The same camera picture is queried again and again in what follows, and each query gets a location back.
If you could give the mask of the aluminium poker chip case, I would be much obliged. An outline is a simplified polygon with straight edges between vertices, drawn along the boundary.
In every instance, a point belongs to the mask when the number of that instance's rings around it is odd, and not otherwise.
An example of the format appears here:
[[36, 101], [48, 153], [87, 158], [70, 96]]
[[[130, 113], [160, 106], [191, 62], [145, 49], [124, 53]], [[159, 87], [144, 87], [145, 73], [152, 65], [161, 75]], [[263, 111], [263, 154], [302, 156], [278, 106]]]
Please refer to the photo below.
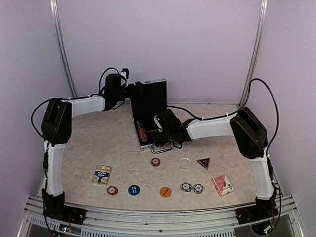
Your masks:
[[[143, 94], [130, 98], [134, 128], [140, 149], [150, 149], [153, 154], [171, 151], [174, 147], [171, 142], [163, 147], [157, 147], [152, 139], [152, 132], [158, 129], [154, 123], [154, 116], [167, 109], [167, 80], [155, 79], [141, 83], [143, 84]], [[144, 124], [148, 136], [146, 143], [140, 141], [136, 128], [137, 120], [141, 120]]]

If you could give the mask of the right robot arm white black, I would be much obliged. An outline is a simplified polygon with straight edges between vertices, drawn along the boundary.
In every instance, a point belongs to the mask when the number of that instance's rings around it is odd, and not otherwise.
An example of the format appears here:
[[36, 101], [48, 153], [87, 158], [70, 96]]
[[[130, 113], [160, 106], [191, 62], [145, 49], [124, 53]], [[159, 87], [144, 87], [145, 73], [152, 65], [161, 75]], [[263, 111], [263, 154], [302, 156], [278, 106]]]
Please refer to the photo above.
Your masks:
[[276, 206], [276, 197], [281, 191], [273, 181], [274, 170], [269, 156], [272, 139], [259, 119], [245, 105], [236, 111], [213, 118], [192, 116], [185, 122], [172, 112], [172, 106], [154, 116], [157, 129], [152, 138], [157, 147], [170, 143], [182, 145], [201, 138], [232, 136], [241, 155], [248, 159], [256, 187], [255, 205], [236, 210], [239, 223], [280, 216], [281, 206]]

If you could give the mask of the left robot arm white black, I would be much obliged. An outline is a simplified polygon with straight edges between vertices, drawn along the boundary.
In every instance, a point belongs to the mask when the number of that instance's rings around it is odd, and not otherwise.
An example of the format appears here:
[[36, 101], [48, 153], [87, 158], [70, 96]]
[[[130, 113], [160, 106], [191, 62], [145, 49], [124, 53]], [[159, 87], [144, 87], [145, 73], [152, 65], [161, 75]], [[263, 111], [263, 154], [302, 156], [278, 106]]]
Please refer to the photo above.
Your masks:
[[44, 140], [43, 170], [45, 186], [42, 189], [43, 214], [63, 220], [69, 215], [62, 186], [62, 160], [66, 144], [72, 134], [73, 118], [94, 112], [115, 110], [118, 102], [141, 96], [143, 84], [128, 84], [129, 70], [124, 68], [115, 74], [102, 73], [105, 85], [98, 86], [96, 94], [77, 98], [51, 98], [47, 104], [37, 134]]

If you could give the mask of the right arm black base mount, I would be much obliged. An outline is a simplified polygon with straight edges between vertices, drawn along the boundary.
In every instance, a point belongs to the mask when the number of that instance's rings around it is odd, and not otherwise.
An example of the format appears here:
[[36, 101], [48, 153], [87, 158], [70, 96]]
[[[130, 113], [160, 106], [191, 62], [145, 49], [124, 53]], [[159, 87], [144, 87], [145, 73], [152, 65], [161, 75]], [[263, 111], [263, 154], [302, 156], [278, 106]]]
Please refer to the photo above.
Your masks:
[[238, 224], [246, 224], [270, 217], [270, 211], [266, 206], [252, 205], [236, 210]]

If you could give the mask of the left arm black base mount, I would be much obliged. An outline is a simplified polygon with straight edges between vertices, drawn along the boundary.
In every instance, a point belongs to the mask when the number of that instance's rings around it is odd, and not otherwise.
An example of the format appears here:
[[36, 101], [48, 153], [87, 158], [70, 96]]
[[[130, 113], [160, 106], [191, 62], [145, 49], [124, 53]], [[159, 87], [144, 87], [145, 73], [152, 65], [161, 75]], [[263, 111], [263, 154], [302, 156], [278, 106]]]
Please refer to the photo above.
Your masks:
[[86, 210], [68, 206], [63, 200], [45, 200], [43, 215], [55, 220], [82, 225], [85, 220]]

